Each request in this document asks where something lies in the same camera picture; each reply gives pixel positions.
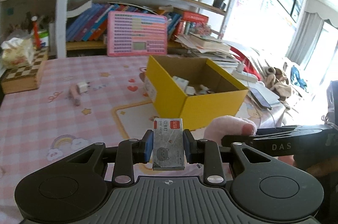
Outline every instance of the wooden box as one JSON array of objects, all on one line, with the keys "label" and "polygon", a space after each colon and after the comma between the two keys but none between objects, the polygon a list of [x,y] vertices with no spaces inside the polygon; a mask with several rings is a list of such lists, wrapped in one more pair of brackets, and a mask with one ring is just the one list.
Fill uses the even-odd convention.
[{"label": "wooden box", "polygon": [[3,92],[5,94],[12,94],[14,92],[38,89],[47,59],[48,47],[34,53],[32,66],[7,70],[1,81]]}]

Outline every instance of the round black disc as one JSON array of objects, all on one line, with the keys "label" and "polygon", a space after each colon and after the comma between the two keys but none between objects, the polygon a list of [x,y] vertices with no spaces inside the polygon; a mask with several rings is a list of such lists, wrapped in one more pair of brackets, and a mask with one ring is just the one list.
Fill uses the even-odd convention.
[{"label": "round black disc", "polygon": [[252,165],[252,172],[238,175],[230,189],[245,211],[272,221],[298,220],[317,212],[323,188],[313,176],[277,160]]},{"label": "round black disc", "polygon": [[40,223],[73,222],[86,217],[103,202],[107,186],[101,176],[83,172],[81,167],[60,169],[61,174],[54,176],[42,169],[19,182],[15,201],[25,218]]}]

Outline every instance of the stuffed animal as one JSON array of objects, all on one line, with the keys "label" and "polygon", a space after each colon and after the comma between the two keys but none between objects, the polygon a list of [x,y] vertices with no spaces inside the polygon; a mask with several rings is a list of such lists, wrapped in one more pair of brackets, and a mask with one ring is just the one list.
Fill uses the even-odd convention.
[{"label": "stuffed animal", "polygon": [[[222,146],[221,140],[225,135],[254,136],[256,132],[257,126],[253,121],[226,115],[211,121],[204,131],[204,138]],[[289,165],[294,164],[293,155],[279,156],[278,159]]]}]

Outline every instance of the yellow cardboard box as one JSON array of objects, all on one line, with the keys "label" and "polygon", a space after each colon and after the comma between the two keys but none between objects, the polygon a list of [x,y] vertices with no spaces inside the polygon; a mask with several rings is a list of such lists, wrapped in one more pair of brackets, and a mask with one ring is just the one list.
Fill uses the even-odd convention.
[{"label": "yellow cardboard box", "polygon": [[[204,85],[214,94],[188,96],[172,76]],[[248,92],[246,86],[206,58],[150,56],[145,88],[161,118],[182,118],[185,129],[207,126],[214,118],[235,115]]]}]

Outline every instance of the pink tablecloth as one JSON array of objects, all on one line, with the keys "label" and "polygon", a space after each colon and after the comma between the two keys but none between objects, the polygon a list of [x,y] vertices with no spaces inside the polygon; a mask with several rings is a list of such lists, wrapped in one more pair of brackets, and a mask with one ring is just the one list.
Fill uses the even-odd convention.
[{"label": "pink tablecloth", "polygon": [[[26,175],[87,145],[117,146],[124,139],[141,138],[157,115],[139,74],[147,57],[89,56],[47,62],[38,90],[6,95],[0,108],[0,223],[19,223],[14,201],[17,183]],[[70,84],[90,82],[82,104],[68,98]],[[237,116],[261,127],[280,125],[282,105],[272,114],[256,111],[246,98]],[[202,138],[204,129],[193,132]],[[109,166],[106,179],[112,175]],[[135,176],[166,175],[151,164],[134,167]],[[200,175],[196,165],[169,175]]]}]

